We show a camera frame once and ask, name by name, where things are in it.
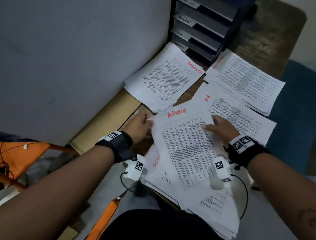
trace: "wooden table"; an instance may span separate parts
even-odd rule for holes
[[[307,17],[302,10],[278,0],[258,0],[256,4],[258,12],[243,23],[228,48],[265,73],[280,78]],[[175,105],[190,100],[203,79],[196,81]],[[150,112],[143,104],[139,109]],[[133,147],[134,153],[145,155],[153,142],[152,137],[143,139]]]

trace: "hand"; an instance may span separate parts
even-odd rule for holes
[[[149,116],[144,110],[140,110],[138,114],[133,117],[123,128],[133,140],[133,144],[139,143],[146,136],[152,121],[148,121]]]
[[[211,131],[221,136],[225,145],[228,146],[230,141],[240,135],[238,130],[228,120],[217,115],[213,115],[212,119],[215,125],[204,125],[202,128],[206,131]]]

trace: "gray wall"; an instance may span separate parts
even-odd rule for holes
[[[0,0],[0,131],[65,145],[166,43],[171,0]]]

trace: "orange object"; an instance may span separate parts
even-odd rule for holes
[[[23,190],[23,187],[21,187],[22,184],[15,180],[25,173],[48,149],[78,154],[72,148],[45,142],[0,142],[0,159],[9,165],[10,170],[9,174],[0,175],[0,182],[6,185],[14,185],[19,191]]]
[[[114,213],[119,206],[119,202],[122,199],[122,197],[124,197],[126,192],[127,192],[127,190],[110,202],[110,204],[107,206],[106,210],[104,211],[104,213],[100,217],[99,221],[93,227],[90,234],[86,237],[85,240],[98,240],[98,239],[100,239],[104,230],[111,223],[111,219],[114,216]]]

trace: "black file organizer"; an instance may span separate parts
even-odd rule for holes
[[[255,0],[173,0],[168,39],[211,66],[239,30]]]

